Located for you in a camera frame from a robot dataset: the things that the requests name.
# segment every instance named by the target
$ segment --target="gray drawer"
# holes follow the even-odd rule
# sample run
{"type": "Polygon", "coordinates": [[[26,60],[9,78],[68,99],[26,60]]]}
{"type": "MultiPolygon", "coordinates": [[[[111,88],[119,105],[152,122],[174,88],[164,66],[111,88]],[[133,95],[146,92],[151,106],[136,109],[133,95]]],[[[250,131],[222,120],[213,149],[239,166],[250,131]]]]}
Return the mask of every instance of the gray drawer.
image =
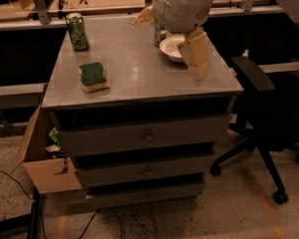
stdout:
{"type": "Polygon", "coordinates": [[[149,203],[168,199],[196,196],[202,193],[204,180],[183,182],[112,191],[109,193],[88,194],[87,201],[95,208],[108,208],[140,203],[149,203]]]}
{"type": "Polygon", "coordinates": [[[83,130],[60,130],[58,138],[68,156],[217,141],[223,138],[229,115],[134,123],[83,130]]]}
{"type": "Polygon", "coordinates": [[[84,188],[129,181],[156,179],[183,174],[201,173],[204,155],[180,156],[167,160],[146,160],[141,163],[77,169],[77,177],[84,188]]]}

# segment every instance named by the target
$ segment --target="green can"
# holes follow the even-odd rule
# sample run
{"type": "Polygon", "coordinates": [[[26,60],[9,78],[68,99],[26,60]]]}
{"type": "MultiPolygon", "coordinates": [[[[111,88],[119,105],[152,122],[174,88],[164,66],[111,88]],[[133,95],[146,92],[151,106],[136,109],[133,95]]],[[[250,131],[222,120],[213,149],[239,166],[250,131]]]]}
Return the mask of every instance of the green can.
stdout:
{"type": "Polygon", "coordinates": [[[66,23],[73,49],[76,51],[89,49],[89,40],[82,15],[80,13],[70,13],[66,16],[66,23]]]}

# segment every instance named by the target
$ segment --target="yellow sponge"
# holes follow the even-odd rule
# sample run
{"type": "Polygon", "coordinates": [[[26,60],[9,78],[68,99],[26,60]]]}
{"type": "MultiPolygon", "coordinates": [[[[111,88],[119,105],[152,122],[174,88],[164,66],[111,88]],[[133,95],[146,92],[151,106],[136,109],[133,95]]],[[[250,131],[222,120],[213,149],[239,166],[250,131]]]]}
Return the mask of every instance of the yellow sponge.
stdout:
{"type": "Polygon", "coordinates": [[[85,92],[94,92],[110,87],[105,77],[105,70],[100,62],[79,66],[81,85],[85,92]]]}

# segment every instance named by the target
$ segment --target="drawer knob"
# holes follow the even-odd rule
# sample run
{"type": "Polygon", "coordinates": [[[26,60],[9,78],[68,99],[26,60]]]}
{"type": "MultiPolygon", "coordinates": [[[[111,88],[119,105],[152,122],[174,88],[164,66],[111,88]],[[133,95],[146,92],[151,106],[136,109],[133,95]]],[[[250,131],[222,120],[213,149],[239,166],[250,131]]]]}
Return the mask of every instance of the drawer knob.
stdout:
{"type": "Polygon", "coordinates": [[[144,139],[145,141],[153,141],[153,136],[151,134],[147,134],[144,139]]]}

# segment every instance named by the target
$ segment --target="gray tabletop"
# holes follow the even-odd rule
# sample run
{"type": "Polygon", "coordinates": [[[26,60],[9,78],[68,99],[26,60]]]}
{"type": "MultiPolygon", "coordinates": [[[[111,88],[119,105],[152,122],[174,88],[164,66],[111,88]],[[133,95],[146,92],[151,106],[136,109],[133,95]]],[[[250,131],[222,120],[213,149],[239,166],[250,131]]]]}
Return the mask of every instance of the gray tabletop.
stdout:
{"type": "Polygon", "coordinates": [[[91,48],[75,52],[67,33],[42,107],[92,108],[119,102],[146,102],[200,96],[236,95],[242,88],[208,41],[208,75],[196,84],[185,64],[172,62],[153,44],[153,27],[134,29],[136,15],[86,17],[91,48]],[[110,88],[85,93],[78,67],[100,62],[110,88]]]}

